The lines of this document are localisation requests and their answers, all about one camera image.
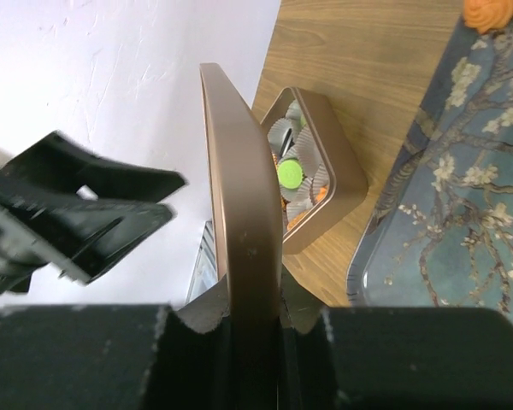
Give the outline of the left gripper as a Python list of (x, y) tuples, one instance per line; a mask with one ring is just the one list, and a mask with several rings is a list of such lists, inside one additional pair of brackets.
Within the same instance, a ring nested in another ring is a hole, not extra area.
[(52, 132), (0, 167), (0, 290), (27, 290), (52, 263), (73, 280), (102, 277), (174, 212), (159, 202), (178, 172), (95, 155)]

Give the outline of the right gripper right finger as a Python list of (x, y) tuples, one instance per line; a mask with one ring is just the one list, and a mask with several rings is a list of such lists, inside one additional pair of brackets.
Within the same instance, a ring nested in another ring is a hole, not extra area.
[(282, 409), (513, 409), (513, 324), (487, 308), (328, 307), (281, 276)]

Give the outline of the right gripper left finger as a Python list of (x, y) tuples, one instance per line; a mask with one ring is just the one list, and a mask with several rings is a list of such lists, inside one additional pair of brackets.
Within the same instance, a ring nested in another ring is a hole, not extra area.
[(225, 409), (227, 286), (166, 304), (0, 308), (0, 409)]

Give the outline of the brown tin lid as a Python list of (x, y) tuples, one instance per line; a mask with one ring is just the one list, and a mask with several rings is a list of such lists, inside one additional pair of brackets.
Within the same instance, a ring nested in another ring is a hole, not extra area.
[(279, 183), (260, 123), (217, 63), (200, 67), (217, 272), (233, 320), (273, 323), (283, 241)]

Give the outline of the green round cookie top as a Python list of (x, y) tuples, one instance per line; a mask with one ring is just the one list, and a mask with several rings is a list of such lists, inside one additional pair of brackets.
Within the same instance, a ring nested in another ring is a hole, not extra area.
[(296, 190), (304, 181), (304, 171), (297, 159), (286, 159), (277, 167), (278, 180), (281, 186)]

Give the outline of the black sandwich cookie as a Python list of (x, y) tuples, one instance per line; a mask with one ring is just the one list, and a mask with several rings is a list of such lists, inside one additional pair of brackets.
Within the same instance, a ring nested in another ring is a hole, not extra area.
[(288, 128), (283, 137), (282, 137), (282, 140), (281, 140), (281, 145), (280, 145), (280, 149), (278, 151), (279, 153), (279, 157), (283, 157), (287, 154), (287, 152), (289, 151), (289, 149), (294, 145), (294, 142), (293, 142), (293, 129), (292, 128)]

